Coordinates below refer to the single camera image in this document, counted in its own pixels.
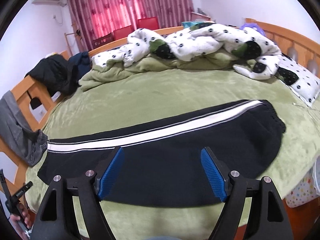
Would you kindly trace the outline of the black pants white side stripe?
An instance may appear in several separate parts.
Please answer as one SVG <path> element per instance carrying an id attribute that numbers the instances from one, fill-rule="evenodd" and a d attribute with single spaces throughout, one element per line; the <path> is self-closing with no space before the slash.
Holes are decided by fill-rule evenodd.
<path id="1" fill-rule="evenodd" d="M 239 100 L 111 131 L 51 139 L 38 177 L 76 178 L 120 153 L 100 185 L 101 199 L 138 206 L 195 207 L 218 203 L 201 155 L 246 178 L 261 175 L 277 156 L 286 126 L 266 100 Z"/>

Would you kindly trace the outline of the star-print fabric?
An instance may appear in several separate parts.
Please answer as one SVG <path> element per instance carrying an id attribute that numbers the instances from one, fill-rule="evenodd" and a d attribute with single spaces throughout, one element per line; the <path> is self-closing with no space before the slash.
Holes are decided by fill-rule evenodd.
<path id="1" fill-rule="evenodd" d="M 294 208 L 318 197 L 319 195 L 314 185 L 313 168 L 311 168 L 297 186 L 285 197 L 285 202 L 288 207 Z"/>

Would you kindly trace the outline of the grey garment on footboard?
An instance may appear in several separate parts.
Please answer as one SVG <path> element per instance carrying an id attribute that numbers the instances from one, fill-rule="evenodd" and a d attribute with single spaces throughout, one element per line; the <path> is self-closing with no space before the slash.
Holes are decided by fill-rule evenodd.
<path id="1" fill-rule="evenodd" d="M 47 135 L 31 129 L 11 91 L 1 98 L 1 138 L 31 167 L 41 160 L 48 146 Z"/>

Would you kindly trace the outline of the green fleece bed sheet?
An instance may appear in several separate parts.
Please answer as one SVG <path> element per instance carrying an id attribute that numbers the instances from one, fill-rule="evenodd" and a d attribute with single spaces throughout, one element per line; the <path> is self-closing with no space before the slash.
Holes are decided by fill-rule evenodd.
<path id="1" fill-rule="evenodd" d="M 319 155 L 319 102 L 311 109 L 281 81 L 248 79 L 231 70 L 146 72 L 78 90 L 52 111 L 43 131 L 50 139 L 77 137 L 167 118 L 241 99 L 265 99 L 286 125 L 281 149 L 267 169 L 285 197 Z M 172 236 L 206 239 L 222 204 L 163 209 L 102 202 L 117 239 Z"/>

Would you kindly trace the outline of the black jacket on footboard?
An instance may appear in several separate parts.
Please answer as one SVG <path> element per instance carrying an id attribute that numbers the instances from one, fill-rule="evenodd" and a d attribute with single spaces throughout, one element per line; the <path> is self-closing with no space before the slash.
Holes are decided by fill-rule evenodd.
<path id="1" fill-rule="evenodd" d="M 41 59 L 26 76 L 46 86 L 48 92 L 72 95 L 78 88 L 78 69 L 60 54 Z"/>

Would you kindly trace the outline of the white flower-print pillow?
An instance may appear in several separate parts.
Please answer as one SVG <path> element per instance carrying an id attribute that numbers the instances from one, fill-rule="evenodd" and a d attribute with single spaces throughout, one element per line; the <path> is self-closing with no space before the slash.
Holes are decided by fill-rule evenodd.
<path id="1" fill-rule="evenodd" d="M 311 108 L 319 96 L 319 78 L 285 54 L 278 66 L 276 78 Z"/>

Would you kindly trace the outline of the green fleece blanket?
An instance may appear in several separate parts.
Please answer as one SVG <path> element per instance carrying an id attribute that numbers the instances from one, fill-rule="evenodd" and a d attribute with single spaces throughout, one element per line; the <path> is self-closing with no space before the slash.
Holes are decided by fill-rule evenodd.
<path id="1" fill-rule="evenodd" d="M 247 61 L 239 59 L 224 49 L 204 56 L 197 56 L 189 62 L 179 59 L 162 59 L 149 54 L 129 67 L 123 61 L 111 59 L 109 51 L 91 58 L 92 68 L 80 80 L 82 91 L 87 91 L 104 83 L 126 79 L 144 72 L 162 72 L 169 69 L 182 70 L 221 70 L 232 69 L 235 64 L 246 65 Z"/>

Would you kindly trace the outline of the dark blue garment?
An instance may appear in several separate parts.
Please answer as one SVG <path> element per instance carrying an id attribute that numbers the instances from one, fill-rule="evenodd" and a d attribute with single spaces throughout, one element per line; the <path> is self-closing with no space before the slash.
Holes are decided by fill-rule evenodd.
<path id="1" fill-rule="evenodd" d="M 79 83 L 79 80 L 87 74 L 91 68 L 91 58 L 89 57 L 89 53 L 87 51 L 77 53 L 72 56 L 68 60 L 74 67 L 75 70 L 75 81 Z"/>

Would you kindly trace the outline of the white black-flower duvet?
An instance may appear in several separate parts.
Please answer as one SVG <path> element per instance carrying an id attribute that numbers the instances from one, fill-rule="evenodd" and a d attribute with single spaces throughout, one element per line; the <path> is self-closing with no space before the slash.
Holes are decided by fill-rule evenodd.
<path id="1" fill-rule="evenodd" d="M 127 43 L 109 50 L 111 59 L 121 60 L 129 67 L 149 54 L 162 59 L 191 61 L 224 49 L 247 64 L 233 69 L 250 79 L 267 80 L 278 70 L 279 47 L 250 27 L 236 29 L 223 24 L 204 22 L 163 37 L 153 30 L 140 28 L 127 37 Z"/>

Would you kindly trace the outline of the red pink curtain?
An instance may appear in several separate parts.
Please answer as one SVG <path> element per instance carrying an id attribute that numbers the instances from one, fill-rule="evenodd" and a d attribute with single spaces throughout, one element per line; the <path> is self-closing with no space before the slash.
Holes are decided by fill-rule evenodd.
<path id="1" fill-rule="evenodd" d="M 116 29 L 157 17 L 160 28 L 176 27 L 191 19 L 192 0 L 67 0 L 72 21 L 80 30 L 85 50 L 93 40 Z"/>

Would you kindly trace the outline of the red chair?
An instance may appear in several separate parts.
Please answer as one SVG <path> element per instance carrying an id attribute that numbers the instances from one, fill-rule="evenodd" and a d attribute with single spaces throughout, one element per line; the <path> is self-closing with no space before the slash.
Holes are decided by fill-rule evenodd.
<path id="1" fill-rule="evenodd" d="M 128 25 L 120 29 L 116 29 L 112 31 L 111 33 L 100 37 L 96 40 L 93 40 L 93 48 L 98 48 L 102 45 L 111 43 L 113 41 L 122 39 L 127 37 L 130 33 L 132 33 L 135 30 L 135 27 L 137 29 L 140 28 L 146 28 L 150 30 L 157 30 L 160 29 L 160 25 L 158 22 L 157 17 L 150 17 L 150 18 L 141 18 L 136 20 L 136 25 Z"/>

